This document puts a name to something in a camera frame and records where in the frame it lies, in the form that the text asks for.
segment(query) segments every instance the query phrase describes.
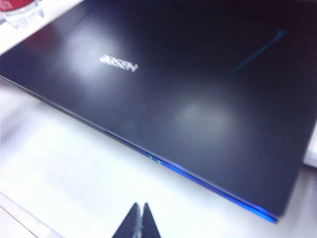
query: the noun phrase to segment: silver logo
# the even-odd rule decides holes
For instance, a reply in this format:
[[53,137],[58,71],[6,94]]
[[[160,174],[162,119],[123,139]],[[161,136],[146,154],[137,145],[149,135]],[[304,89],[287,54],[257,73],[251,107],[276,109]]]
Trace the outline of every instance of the silver logo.
[[133,63],[131,63],[131,62],[128,62],[128,61],[125,61],[122,59],[117,59],[117,58],[112,57],[112,56],[104,55],[104,56],[100,57],[99,60],[102,63],[106,63],[108,65],[112,65],[112,66],[115,66],[115,67],[118,67],[118,68],[121,68],[124,70],[131,70],[132,72],[134,72],[138,69],[137,64],[133,65]]

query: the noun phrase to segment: white surface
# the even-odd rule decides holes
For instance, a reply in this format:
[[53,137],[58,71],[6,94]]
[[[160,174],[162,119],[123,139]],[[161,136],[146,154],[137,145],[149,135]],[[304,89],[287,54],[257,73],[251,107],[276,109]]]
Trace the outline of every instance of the white surface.
[[[45,21],[69,2],[43,0]],[[2,52],[30,34],[8,27],[0,26]],[[12,85],[0,87],[1,190],[64,237],[111,237],[134,202],[149,203],[162,238],[317,237],[314,169],[302,168],[285,217],[271,224]]]
[[0,208],[0,237],[1,238],[36,238],[13,217]]

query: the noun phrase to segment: black pointed object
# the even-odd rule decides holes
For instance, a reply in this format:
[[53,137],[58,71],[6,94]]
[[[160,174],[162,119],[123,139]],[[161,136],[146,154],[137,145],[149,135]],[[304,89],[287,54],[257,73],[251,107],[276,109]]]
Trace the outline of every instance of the black pointed object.
[[161,238],[159,235],[158,228],[155,224],[153,215],[147,203],[144,204],[142,218],[143,218],[142,238]]
[[133,237],[138,220],[140,220],[140,207],[134,203],[112,238]]

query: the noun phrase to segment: blue light strip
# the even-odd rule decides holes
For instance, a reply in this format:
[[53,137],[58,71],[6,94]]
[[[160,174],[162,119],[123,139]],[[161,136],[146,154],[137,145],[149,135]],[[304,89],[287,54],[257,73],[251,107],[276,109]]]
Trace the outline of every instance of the blue light strip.
[[251,206],[249,206],[249,205],[247,205],[247,204],[245,204],[245,203],[243,203],[243,202],[237,200],[236,198],[234,198],[234,197],[232,197],[232,196],[230,196],[230,195],[228,195],[228,194],[226,194],[226,193],[224,193],[224,192],[221,192],[220,190],[218,190],[218,189],[216,189],[216,188],[210,186],[209,184],[207,184],[207,183],[205,183],[205,182],[203,182],[203,181],[201,181],[201,180],[199,180],[199,179],[193,177],[192,175],[190,175],[190,174],[188,174],[188,173],[186,173],[186,172],[184,172],[184,171],[182,171],[182,170],[176,168],[175,166],[172,166],[172,165],[166,163],[165,161],[163,161],[163,160],[161,160],[161,159],[155,158],[155,157],[153,157],[153,156],[151,156],[151,155],[147,155],[147,156],[148,156],[150,159],[152,159],[152,160],[158,162],[159,164],[164,165],[165,167],[167,167],[167,168],[169,168],[169,169],[171,169],[171,170],[177,172],[177,173],[180,174],[180,175],[183,175],[184,177],[190,179],[191,181],[193,181],[193,182],[195,182],[195,183],[198,183],[199,185],[201,185],[201,186],[203,186],[203,187],[205,187],[205,188],[207,188],[207,189],[209,189],[209,190],[211,190],[211,191],[217,193],[218,195],[220,195],[220,196],[222,196],[222,197],[224,197],[224,198],[230,200],[231,202],[234,202],[235,204],[237,204],[237,205],[239,205],[239,206],[241,206],[241,207],[243,207],[243,208],[245,208],[245,209],[247,209],[247,210],[253,212],[254,214],[257,214],[258,216],[260,216],[260,217],[266,219],[267,221],[272,222],[272,223],[275,223],[275,222],[276,222],[276,219],[273,218],[273,217],[271,217],[271,216],[269,216],[269,215],[267,215],[267,214],[265,213],[266,210],[263,209],[262,207],[257,206],[257,209],[256,209],[256,208],[253,208],[253,207],[251,207]]
[[262,54],[264,51],[266,51],[270,46],[272,46],[275,42],[277,42],[278,40],[280,40],[285,34],[287,33],[286,30],[279,30],[276,34],[276,36],[273,38],[273,40],[271,40],[270,42],[268,42],[267,44],[265,44],[264,46],[262,46],[259,50],[257,50],[256,52],[254,52],[252,55],[250,55],[249,57],[247,57],[244,61],[242,61],[240,64],[238,64],[237,66],[235,66],[230,72],[228,72],[226,74],[226,77],[230,77],[232,76],[235,72],[239,71],[241,68],[243,68],[245,65],[247,65],[248,63],[250,63],[252,60],[254,60],[256,57],[258,57],[260,54]]
[[180,175],[183,175],[184,177],[190,179],[191,181],[217,193],[218,195],[228,199],[229,201],[231,202],[234,202],[235,204],[239,205],[240,207],[243,207],[247,210],[249,210],[250,212],[253,212],[254,214],[266,219],[267,221],[269,222],[272,222],[272,223],[276,223],[277,222],[277,219],[274,218],[273,216],[270,216],[269,215],[269,212],[266,211],[265,209],[263,209],[262,207],[260,206],[257,206],[257,205],[248,205],[240,200],[238,200],[237,198],[234,198],[233,196],[225,193],[225,192],[222,192],[221,190],[211,186],[210,184],[190,175],[189,173],[177,168],[175,165],[171,165],[167,162],[165,162],[164,160],[162,159],[159,159],[153,155],[150,155],[149,153],[147,153],[146,151],[144,151],[143,149],[137,147],[136,145],[133,145],[132,143],[124,140],[123,138],[120,138],[119,136],[117,136],[116,134],[110,132],[110,131],[107,131],[107,133],[109,133],[110,135],[114,136],[116,139],[118,139],[119,141],[123,142],[124,144],[128,145],[129,147],[133,148],[134,150],[140,152],[141,154],[149,157],[150,159],[156,161],[157,163],[161,164],[161,165],[164,165],[165,167],[177,172],[178,174]]

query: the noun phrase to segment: blue led light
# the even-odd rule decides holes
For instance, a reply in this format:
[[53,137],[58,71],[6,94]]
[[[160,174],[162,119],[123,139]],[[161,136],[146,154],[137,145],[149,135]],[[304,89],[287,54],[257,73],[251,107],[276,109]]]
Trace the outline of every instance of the blue led light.
[[109,134],[111,134],[112,136],[116,137],[117,139],[119,139],[120,141],[122,141],[124,144],[127,144],[130,147],[133,147],[133,149],[135,149],[136,151],[140,152],[141,154],[147,156],[148,158],[156,161],[157,163],[159,163],[161,165],[164,165],[165,167],[177,172],[180,175],[183,175],[184,177],[190,179],[191,181],[193,181],[195,183],[198,183],[199,185],[201,185],[201,186],[203,186],[203,187],[205,187],[205,188],[217,193],[218,195],[228,199],[231,202],[234,202],[235,204],[237,204],[237,205],[249,210],[250,212],[253,212],[254,214],[266,219],[269,222],[272,222],[272,223],[276,222],[276,219],[274,217],[268,215],[269,212],[266,211],[265,209],[263,209],[262,207],[257,206],[257,205],[248,205],[248,204],[238,200],[237,198],[234,198],[234,197],[232,197],[232,196],[220,191],[219,189],[217,189],[215,187],[212,187],[211,185],[207,184],[206,182],[201,181],[200,179],[190,175],[189,173],[184,171],[185,169],[183,167],[181,167],[181,166],[179,166],[179,165],[177,165],[175,163],[173,163],[173,165],[171,165],[171,164],[163,161],[162,159],[159,159],[159,158],[154,157],[153,155],[150,155],[149,153],[145,152],[143,149],[141,149],[141,148],[137,147],[136,145],[134,145],[134,144],[132,144],[132,143],[130,143],[130,142],[118,137],[117,135],[115,135],[115,134],[113,134],[113,133],[111,133],[109,131],[107,131],[107,132]]
[[188,173],[186,173],[186,172],[184,172],[184,171],[182,171],[182,170],[176,168],[175,166],[166,163],[166,162],[163,161],[163,160],[154,158],[154,157],[152,157],[152,156],[151,156],[151,158],[152,158],[153,160],[159,162],[161,165],[164,165],[165,167],[167,167],[167,168],[169,168],[169,169],[171,169],[171,170],[177,172],[178,174],[183,175],[184,177],[190,179],[191,181],[194,181],[194,182],[198,183],[199,185],[201,185],[201,186],[203,186],[203,187],[205,187],[205,188],[207,188],[207,189],[209,189],[209,190],[211,190],[211,191],[217,193],[218,195],[220,195],[220,196],[222,196],[222,197],[224,197],[224,198],[230,200],[231,202],[234,202],[235,204],[237,204],[237,205],[239,205],[239,206],[241,206],[241,207],[243,207],[243,208],[245,208],[245,209],[247,209],[247,210],[253,212],[254,214],[256,214],[256,215],[258,215],[258,216],[260,216],[260,217],[266,219],[267,221],[272,222],[272,223],[275,223],[275,222],[276,222],[276,219],[275,219],[275,218],[273,218],[273,217],[271,217],[271,216],[269,216],[269,215],[266,214],[266,210],[265,210],[265,209],[263,209],[263,208],[261,208],[261,207],[259,207],[259,206],[255,206],[256,208],[251,207],[251,206],[249,206],[249,205],[247,205],[247,204],[245,204],[245,203],[243,203],[243,202],[237,200],[236,198],[234,198],[234,197],[232,197],[232,196],[230,196],[230,195],[228,195],[228,194],[226,194],[226,193],[224,193],[224,192],[221,192],[220,190],[218,190],[218,189],[216,189],[216,188],[214,188],[214,187],[208,185],[207,183],[205,183],[205,182],[203,182],[203,181],[201,181],[201,180],[199,180],[199,179],[197,179],[197,178],[191,176],[190,174],[188,174]]

